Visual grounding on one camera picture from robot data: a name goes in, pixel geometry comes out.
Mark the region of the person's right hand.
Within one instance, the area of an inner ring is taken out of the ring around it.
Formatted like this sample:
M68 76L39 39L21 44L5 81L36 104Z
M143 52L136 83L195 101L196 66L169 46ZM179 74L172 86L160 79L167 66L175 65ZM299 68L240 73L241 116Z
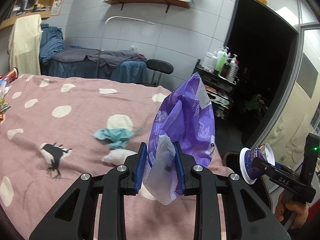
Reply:
M289 210L296 214L290 229L300 229L307 221L309 215L309 205L308 203L301 203L295 201L288 201L286 204L283 202L284 192L279 195L278 203L276 205L275 217L282 222L284 219L284 213Z

